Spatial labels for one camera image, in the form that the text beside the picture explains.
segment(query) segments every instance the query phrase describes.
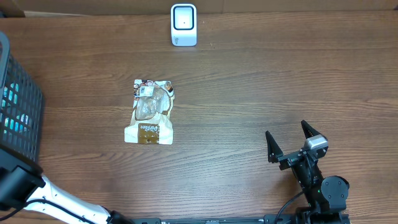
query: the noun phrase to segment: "snack bag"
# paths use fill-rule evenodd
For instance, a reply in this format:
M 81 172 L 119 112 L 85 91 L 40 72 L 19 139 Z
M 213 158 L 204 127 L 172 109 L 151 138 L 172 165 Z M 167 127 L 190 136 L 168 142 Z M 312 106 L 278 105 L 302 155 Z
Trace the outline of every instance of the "snack bag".
M 170 112 L 174 90 L 170 81 L 134 81 L 134 104 L 124 141 L 141 144 L 172 144 Z

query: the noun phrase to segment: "wooden table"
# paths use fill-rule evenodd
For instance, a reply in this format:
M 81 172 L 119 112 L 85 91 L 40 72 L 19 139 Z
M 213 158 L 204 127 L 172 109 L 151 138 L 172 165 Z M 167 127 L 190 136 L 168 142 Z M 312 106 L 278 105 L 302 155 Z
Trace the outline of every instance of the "wooden table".
M 198 45 L 173 47 L 168 15 L 0 19 L 47 98 L 40 165 L 59 187 L 131 218 L 276 213 L 300 189 L 264 133 L 296 151 L 306 119 L 352 223 L 398 218 L 397 27 L 396 11 L 199 15 Z M 135 78 L 172 81 L 173 145 L 124 142 Z

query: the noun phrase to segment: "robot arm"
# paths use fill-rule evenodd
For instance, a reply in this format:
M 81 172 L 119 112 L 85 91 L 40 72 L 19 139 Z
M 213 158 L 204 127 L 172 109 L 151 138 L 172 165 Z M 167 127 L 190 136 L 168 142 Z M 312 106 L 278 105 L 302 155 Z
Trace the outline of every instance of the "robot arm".
M 58 188 L 56 185 L 51 183 L 51 181 L 49 181 L 46 176 L 43 176 L 42 178 L 45 182 L 44 187 L 37 188 L 28 198 L 27 203 L 37 200 L 39 201 L 28 204 L 28 206 L 24 208 L 25 210 L 45 213 L 66 223 L 82 223 L 81 219 L 75 218 L 69 213 L 57 207 L 54 207 L 49 203 L 42 203 L 45 200 L 62 206 L 62 208 L 64 208 L 65 210 L 68 210 L 78 217 L 87 220 L 84 222 L 98 224 L 108 223 L 111 215 L 105 208 L 99 205 L 93 205 L 88 202 L 84 202 L 77 197 L 69 194 L 68 192 Z
M 266 132 L 268 161 L 279 162 L 281 170 L 291 168 L 302 192 L 286 203 L 277 215 L 250 218 L 193 220 L 128 219 L 116 211 L 84 202 L 55 186 L 42 175 L 43 170 L 16 151 L 0 146 L 0 210 L 15 208 L 3 221 L 22 209 L 46 213 L 67 223 L 99 224 L 339 224 L 349 223 L 346 209 L 349 183 L 342 177 L 323 178 L 318 160 L 326 155 L 328 140 L 302 121 L 304 146 L 284 155 Z M 297 208 L 295 214 L 281 215 L 283 209 L 304 194 L 309 207 Z

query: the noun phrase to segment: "plastic bag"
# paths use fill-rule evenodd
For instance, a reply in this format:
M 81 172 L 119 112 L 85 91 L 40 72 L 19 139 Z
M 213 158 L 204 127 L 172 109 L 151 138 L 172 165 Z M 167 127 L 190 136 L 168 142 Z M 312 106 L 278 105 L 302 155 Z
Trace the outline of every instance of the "plastic bag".
M 135 80 L 131 122 L 124 141 L 142 144 L 172 144 L 170 112 L 174 89 L 170 81 Z

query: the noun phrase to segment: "white device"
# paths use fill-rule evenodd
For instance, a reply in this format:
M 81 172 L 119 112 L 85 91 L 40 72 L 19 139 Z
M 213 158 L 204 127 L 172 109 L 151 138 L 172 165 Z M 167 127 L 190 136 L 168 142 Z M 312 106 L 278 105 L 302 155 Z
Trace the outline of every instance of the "white device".
M 171 9 L 174 46 L 197 44 L 197 9 L 193 4 L 175 4 Z
M 99 205 L 93 205 L 91 203 L 78 199 L 77 197 L 69 194 L 68 192 L 60 189 L 59 187 L 51 183 L 51 181 L 49 181 L 46 176 L 43 176 L 43 180 L 45 181 L 45 186 L 43 188 L 37 188 L 37 190 L 35 190 L 35 192 L 29 197 L 27 202 L 35 199 L 45 199 L 49 202 L 61 205 L 63 208 L 93 223 L 108 223 L 110 214 L 103 207 Z M 24 209 L 46 213 L 47 215 L 51 215 L 52 217 L 62 220 L 66 223 L 83 223 L 81 222 L 81 220 L 47 203 L 32 203 Z

